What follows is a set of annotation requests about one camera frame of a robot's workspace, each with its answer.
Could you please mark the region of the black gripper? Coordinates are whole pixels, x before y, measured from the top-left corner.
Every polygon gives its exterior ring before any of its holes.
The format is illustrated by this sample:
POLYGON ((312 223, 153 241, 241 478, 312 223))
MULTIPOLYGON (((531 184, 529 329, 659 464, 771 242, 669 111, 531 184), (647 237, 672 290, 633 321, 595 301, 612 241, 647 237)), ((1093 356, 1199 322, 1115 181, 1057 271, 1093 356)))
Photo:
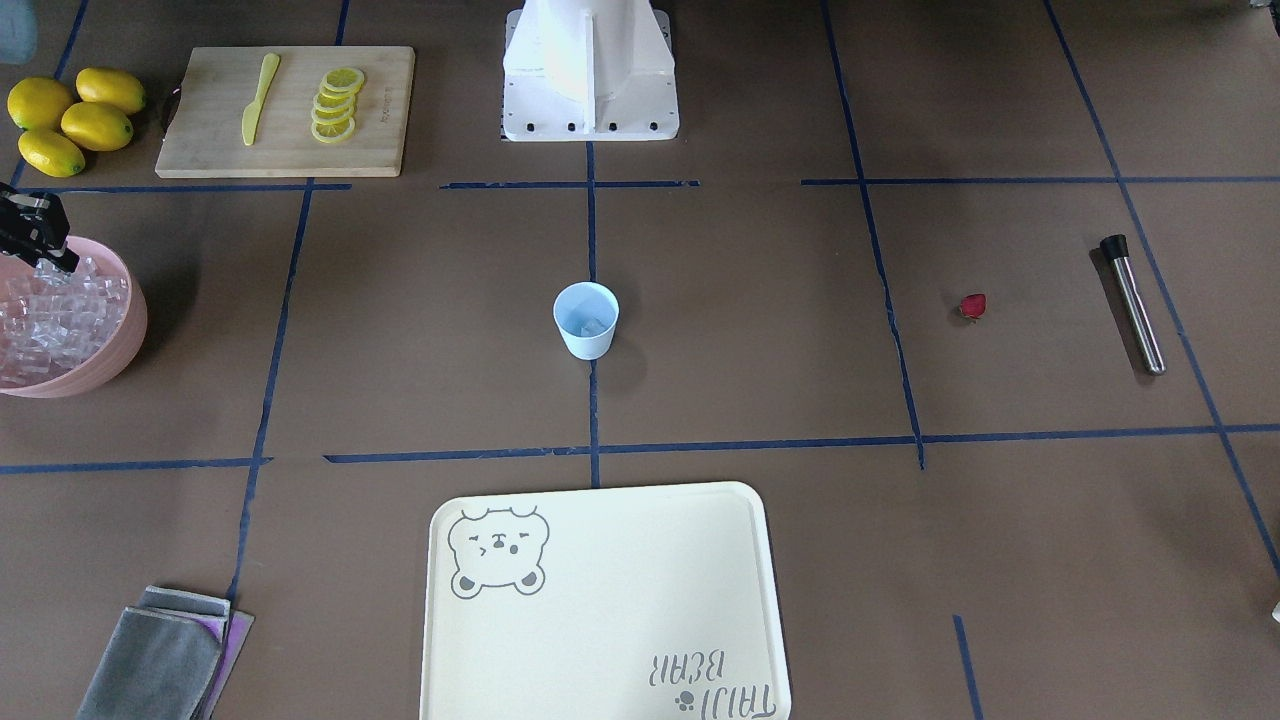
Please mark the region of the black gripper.
POLYGON ((67 247, 69 220, 61 200, 49 192, 1 192, 1 250, 40 258, 41 272, 74 273, 81 256, 67 247))

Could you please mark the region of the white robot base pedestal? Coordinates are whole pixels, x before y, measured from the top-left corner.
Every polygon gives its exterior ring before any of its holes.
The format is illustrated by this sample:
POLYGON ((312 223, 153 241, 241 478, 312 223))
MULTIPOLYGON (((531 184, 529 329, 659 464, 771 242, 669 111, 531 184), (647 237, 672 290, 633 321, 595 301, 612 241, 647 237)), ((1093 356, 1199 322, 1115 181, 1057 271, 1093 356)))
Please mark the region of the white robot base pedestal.
POLYGON ((669 15, 649 1, 526 1, 506 17, 502 64, 506 141, 678 135, 669 15))

